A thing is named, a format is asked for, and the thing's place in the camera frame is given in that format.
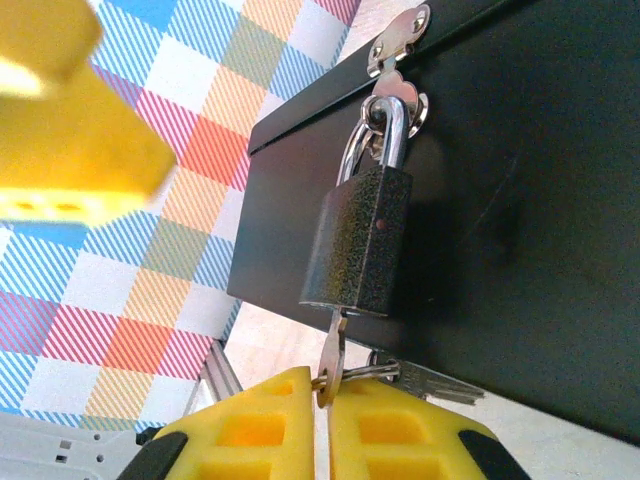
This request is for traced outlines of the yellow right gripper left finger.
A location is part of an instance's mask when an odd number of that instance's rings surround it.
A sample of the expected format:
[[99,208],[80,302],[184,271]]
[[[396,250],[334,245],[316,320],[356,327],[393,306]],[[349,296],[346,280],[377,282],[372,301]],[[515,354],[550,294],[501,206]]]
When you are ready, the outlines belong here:
[[121,479],[313,479],[310,368],[290,368],[166,425]]

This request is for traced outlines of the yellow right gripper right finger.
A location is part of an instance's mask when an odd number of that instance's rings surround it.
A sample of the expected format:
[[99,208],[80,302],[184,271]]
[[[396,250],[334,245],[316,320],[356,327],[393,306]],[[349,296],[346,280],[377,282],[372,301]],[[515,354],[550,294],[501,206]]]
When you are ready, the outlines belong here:
[[483,424],[374,379],[345,382],[329,408],[332,479],[527,479]]

